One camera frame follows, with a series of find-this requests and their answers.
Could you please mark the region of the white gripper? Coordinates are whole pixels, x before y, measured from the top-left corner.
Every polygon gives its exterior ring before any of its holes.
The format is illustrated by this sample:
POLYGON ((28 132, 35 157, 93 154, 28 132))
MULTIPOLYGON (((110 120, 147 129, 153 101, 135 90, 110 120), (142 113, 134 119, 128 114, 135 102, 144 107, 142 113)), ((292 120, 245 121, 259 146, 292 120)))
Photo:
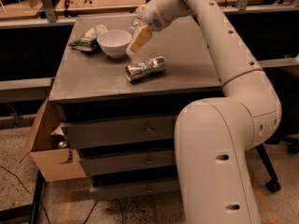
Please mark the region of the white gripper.
POLYGON ((132 53, 137 53, 152 38, 152 31, 160 32, 176 19, 176 0, 150 0, 136 9, 140 19, 146 25, 138 27, 128 46, 132 53))

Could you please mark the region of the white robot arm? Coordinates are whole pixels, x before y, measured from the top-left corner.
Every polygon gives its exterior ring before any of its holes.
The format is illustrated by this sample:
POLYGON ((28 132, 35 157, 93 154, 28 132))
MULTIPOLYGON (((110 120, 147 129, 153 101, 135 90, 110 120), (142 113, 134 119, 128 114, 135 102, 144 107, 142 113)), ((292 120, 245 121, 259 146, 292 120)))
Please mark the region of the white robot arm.
POLYGON ((185 106, 175 125, 175 154, 186 224, 261 224, 247 150, 277 129, 281 104, 216 0, 150 0, 128 49, 137 52, 177 18, 199 22, 223 92, 185 106))

